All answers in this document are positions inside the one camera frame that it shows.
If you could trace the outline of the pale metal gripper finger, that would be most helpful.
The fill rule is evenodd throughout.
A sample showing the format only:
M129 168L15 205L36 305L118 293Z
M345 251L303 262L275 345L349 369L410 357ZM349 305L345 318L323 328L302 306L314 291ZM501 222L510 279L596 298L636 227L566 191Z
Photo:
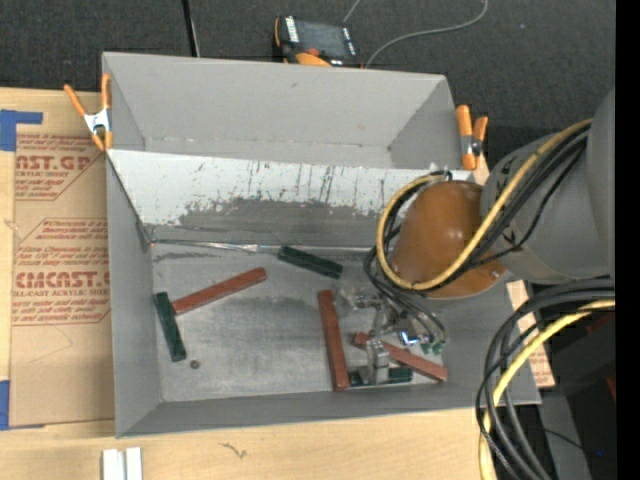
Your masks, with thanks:
M390 355L381 340L366 343L367 380L371 385L386 384L389 380Z
M336 309L340 316L347 316L365 309L379 309L381 298L371 289L341 287L336 292Z

